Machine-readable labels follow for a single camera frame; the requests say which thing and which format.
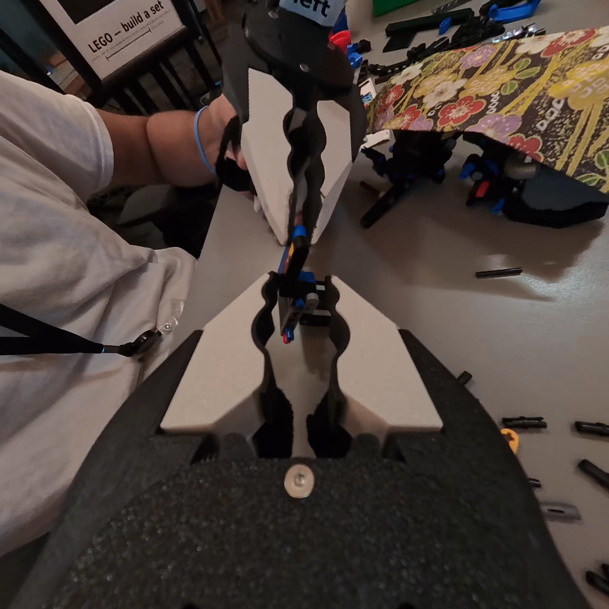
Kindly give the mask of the clear badge holder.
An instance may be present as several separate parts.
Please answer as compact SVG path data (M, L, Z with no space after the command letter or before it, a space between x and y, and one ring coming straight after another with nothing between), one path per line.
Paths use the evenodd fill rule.
M164 304L158 313L158 332L161 335L175 331L179 325L185 302L179 299L171 299Z

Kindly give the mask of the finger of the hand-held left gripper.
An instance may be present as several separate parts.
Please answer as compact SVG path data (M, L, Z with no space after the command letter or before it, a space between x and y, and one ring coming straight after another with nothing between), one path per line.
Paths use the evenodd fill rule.
M319 240L353 164L350 113L336 101L318 101L305 127L310 156L302 220L309 240Z
M248 120L242 126L242 151L264 216L280 245L291 240L307 186L290 168L293 146L287 129L293 96L272 75L248 68Z

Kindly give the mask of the green plastic bin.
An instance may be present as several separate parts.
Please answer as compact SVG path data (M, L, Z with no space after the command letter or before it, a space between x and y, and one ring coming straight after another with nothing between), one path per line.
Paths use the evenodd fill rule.
M374 0L372 1L372 15L377 18L387 15L403 7L415 4L417 0Z

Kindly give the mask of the blue wristband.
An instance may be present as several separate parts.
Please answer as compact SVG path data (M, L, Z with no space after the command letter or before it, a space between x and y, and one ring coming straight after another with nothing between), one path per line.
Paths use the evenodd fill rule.
M208 107L209 107L208 105L204 105L199 111L196 112L195 117L194 117L194 122L193 122L193 130L194 130L195 143L196 143L200 158L202 160L202 163L206 166L206 168L213 175L217 176L215 167L209 162L209 160L206 156L205 148L203 146L201 135L200 135L200 130L199 130L200 118L202 117L202 114L205 112L205 110Z

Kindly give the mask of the black lego vehicle model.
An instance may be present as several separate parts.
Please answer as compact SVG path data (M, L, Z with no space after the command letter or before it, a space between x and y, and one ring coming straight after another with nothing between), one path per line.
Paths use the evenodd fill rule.
M362 150L374 171L391 184L362 216L364 229L385 216L417 181L441 184L460 137L481 149L480 154L466 158L459 174L460 179L472 182L467 206L488 204L512 222L554 229L599 220L608 211L608 194L551 169L532 151L473 132L396 131L394 135L389 156L373 148Z

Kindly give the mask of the person's left hand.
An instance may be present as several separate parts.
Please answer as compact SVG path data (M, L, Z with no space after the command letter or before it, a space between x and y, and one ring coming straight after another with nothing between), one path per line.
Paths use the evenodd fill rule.
M215 167L219 156L220 144L226 125L237 114L231 103L224 95L218 96L205 110L200 118L199 130L206 156L209 162ZM228 150L223 155L225 158L234 160L237 165L247 171L247 163L240 145L229 144ZM244 197L254 202L255 195L251 192L243 192Z

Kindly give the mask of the blue black lego assembly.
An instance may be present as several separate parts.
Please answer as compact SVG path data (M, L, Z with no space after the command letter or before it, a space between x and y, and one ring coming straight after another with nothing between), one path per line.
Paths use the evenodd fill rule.
M277 273L279 331L286 345L293 342L298 325L327 327L330 323L324 282L305 269L308 255L308 233L296 224Z

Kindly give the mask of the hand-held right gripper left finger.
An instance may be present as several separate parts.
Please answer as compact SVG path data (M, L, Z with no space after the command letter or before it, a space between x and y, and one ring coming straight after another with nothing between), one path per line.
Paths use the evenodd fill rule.
M267 343L278 275L264 273L202 329L161 421L164 432L240 434L258 457L288 459L293 409L278 387Z

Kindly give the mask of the person's left forearm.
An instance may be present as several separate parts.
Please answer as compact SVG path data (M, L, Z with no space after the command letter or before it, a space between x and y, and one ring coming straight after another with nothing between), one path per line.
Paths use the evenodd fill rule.
M149 117L97 113L111 140L111 187L199 187L216 180L197 150L194 113L170 111Z

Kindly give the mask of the black white marker sign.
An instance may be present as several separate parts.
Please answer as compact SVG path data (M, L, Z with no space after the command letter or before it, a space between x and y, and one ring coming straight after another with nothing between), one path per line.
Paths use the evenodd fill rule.
M100 80L185 30L171 1L41 4Z

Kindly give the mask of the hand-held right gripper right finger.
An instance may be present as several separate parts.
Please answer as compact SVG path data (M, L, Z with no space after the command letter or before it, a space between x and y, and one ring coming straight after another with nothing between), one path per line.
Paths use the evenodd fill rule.
M324 279L329 337L336 352L329 385L307 416L316 458L343 458L356 437L380 447L396 435L433 433L443 422L399 327L335 275Z

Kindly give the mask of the pile of small lego pieces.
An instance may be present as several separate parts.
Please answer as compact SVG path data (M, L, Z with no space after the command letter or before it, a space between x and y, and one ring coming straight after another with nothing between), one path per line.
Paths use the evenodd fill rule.
M509 373L490 385L473 367L456 377L490 412L499 428L518 438L516 456L570 574L593 608L608 608L608 483L590 465L608 472L608 436L576 429L576 422L608 425L608 375L572 371Z

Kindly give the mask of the pile of large lego parts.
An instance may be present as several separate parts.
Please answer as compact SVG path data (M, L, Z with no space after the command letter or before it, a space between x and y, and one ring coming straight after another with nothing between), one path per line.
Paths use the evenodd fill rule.
M364 59L363 55L371 50L370 42L365 39L354 42L351 38L347 57L352 68L359 72L357 84L370 77L374 77L377 85L385 83L404 69L445 50L463 50L486 41L499 43L546 34L546 30L536 24L506 30L506 25L533 16L539 1L489 1L477 12L463 9L462 5L466 3L450 1L428 16L388 24L383 52L407 51L405 60L391 65L374 64ZM347 29L346 25L343 12L332 33Z

